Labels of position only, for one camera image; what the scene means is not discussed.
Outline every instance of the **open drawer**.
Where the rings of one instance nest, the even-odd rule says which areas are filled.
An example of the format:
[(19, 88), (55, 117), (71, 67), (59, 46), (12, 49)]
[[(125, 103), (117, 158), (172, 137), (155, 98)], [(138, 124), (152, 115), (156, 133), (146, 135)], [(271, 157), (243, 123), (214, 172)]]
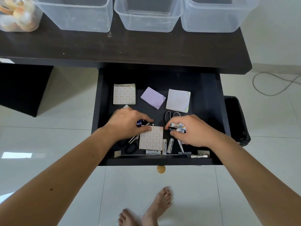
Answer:
[[(116, 109), (123, 105), (113, 105), (114, 84), (136, 84), (136, 105), (130, 107), (147, 114), (154, 119), (155, 126), (165, 126), (164, 113), (167, 111), (166, 101), (169, 89), (190, 91), (188, 113), (182, 116), (195, 114), (215, 129), (230, 135), (227, 112), (224, 102), (222, 85), (219, 74), (206, 73), (179, 73), (160, 72), (152, 70), (111, 70), (100, 69), (96, 91), (95, 109), (92, 132), (106, 124)], [(166, 97), (159, 110), (143, 101), (140, 97), (147, 87)], [(164, 130), (164, 138), (169, 141), (169, 131)], [(197, 148), (183, 145), (185, 152), (197, 154)], [(121, 150), (122, 155), (114, 158), (114, 152)], [(167, 155), (145, 155), (145, 150), (138, 149), (133, 155), (126, 155), (124, 149), (115, 144), (99, 165), (221, 165), (221, 161), (210, 150), (210, 158), (189, 158), (178, 155), (180, 152), (178, 142), (175, 140), (172, 153)]]

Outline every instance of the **hand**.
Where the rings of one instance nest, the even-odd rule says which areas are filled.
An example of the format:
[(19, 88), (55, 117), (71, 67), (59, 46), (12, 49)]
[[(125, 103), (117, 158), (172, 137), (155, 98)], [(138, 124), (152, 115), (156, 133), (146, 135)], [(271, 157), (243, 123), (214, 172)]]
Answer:
[(115, 141), (129, 139), (143, 132), (151, 131), (151, 126), (137, 127), (137, 121), (143, 119), (153, 122), (148, 115), (133, 110), (130, 107), (116, 110), (104, 128), (108, 128), (114, 135)]
[(188, 115), (183, 117), (173, 117), (165, 126), (165, 130), (170, 127), (170, 123), (181, 123), (186, 127), (186, 133), (171, 131), (170, 134), (177, 140), (181, 140), (186, 144), (195, 147), (209, 147), (217, 142), (224, 134), (206, 124), (196, 115)]

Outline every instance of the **plastic storage bin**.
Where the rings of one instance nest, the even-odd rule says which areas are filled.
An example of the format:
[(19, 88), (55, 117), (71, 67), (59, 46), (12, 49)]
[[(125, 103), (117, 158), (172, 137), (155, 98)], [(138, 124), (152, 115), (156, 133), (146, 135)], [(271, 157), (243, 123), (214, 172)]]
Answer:
[(115, 0), (127, 30), (171, 32), (183, 13), (183, 0)]
[(184, 0), (182, 27), (188, 32), (234, 32), (259, 0)]
[(32, 32), (39, 27), (43, 12), (30, 0), (0, 0), (0, 30)]
[(62, 30), (108, 32), (113, 0), (34, 0)]

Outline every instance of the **bare feet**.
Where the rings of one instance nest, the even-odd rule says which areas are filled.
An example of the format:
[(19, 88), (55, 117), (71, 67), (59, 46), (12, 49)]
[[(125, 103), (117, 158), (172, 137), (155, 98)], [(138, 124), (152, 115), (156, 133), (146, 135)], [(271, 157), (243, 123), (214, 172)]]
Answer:
[(168, 187), (164, 187), (160, 193), (157, 194), (155, 200), (150, 205), (146, 213), (142, 217), (142, 224), (149, 225), (149, 221), (156, 221), (165, 211), (171, 206), (171, 193)]
[(127, 209), (122, 210), (118, 219), (119, 226), (139, 226), (132, 214)]

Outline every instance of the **white cable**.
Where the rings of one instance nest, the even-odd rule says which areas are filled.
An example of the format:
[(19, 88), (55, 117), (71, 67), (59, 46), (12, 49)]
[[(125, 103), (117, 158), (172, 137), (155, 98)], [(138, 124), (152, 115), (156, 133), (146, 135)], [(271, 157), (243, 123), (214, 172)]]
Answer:
[[(254, 85), (255, 77), (256, 77), (257, 75), (260, 75), (260, 74), (269, 74), (269, 75), (275, 76), (275, 77), (277, 77), (277, 78), (279, 78), (279, 79), (282, 79), (282, 80), (284, 80), (284, 81), (288, 81), (288, 82), (290, 82), (290, 84), (288, 84), (287, 87), (285, 87), (282, 91), (280, 91), (280, 92), (278, 92), (278, 93), (276, 93), (276, 94), (272, 94), (272, 95), (265, 94), (265, 93), (261, 92), (260, 90), (258, 90), (258, 89), (256, 88), (256, 86)], [(262, 73), (257, 73), (257, 74), (254, 76), (253, 81), (252, 81), (252, 84), (253, 84), (254, 89), (255, 89), (256, 91), (258, 91), (259, 93), (261, 93), (261, 94), (263, 94), (263, 95), (265, 95), (265, 96), (276, 96), (276, 95), (281, 94), (282, 92), (286, 91), (286, 90), (288, 89), (288, 87), (290, 87), (291, 84), (293, 84), (293, 83), (296, 83), (296, 84), (301, 85), (301, 83), (295, 81), (295, 80), (296, 80), (297, 78), (299, 78), (300, 76), (301, 76), (301, 74), (297, 75), (293, 80), (288, 80), (288, 79), (281, 78), (281, 77), (279, 77), (279, 76), (277, 76), (277, 75), (275, 75), (275, 74), (262, 72)]]

